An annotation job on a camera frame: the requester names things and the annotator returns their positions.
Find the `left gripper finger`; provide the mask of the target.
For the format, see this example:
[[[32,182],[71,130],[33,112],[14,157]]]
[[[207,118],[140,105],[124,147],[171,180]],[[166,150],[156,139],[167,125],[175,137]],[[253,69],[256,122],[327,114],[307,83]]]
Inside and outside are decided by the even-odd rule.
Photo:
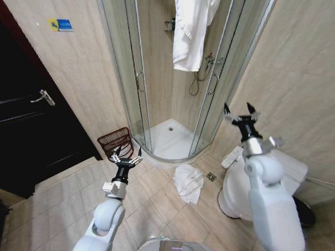
[[[142,161],[142,149],[139,149],[138,155],[130,161],[131,165],[137,165]]]
[[[121,152],[121,148],[122,146],[119,146],[111,155],[111,157],[109,158],[109,160],[113,163],[120,163],[121,159],[119,158],[119,154]]]

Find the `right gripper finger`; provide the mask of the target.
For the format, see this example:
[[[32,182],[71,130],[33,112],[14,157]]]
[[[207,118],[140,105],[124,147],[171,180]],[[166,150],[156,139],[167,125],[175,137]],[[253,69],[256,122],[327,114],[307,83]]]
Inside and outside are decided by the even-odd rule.
[[[247,102],[247,108],[249,111],[249,114],[251,116],[251,120],[257,121],[259,118],[260,113],[256,111],[255,107],[251,105],[249,102]]]
[[[230,123],[236,123],[236,118],[234,115],[231,114],[227,103],[224,104],[224,118]]]

